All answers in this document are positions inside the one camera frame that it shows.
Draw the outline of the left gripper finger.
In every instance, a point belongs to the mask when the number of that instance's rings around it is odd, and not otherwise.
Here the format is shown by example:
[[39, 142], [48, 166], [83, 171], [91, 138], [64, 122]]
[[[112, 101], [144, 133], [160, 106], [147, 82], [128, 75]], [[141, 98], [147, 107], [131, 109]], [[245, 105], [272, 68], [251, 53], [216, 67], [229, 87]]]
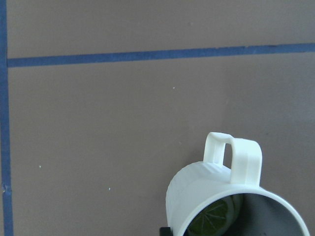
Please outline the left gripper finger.
[[161, 227], [159, 229], [159, 236], [172, 236], [172, 230], [170, 227]]

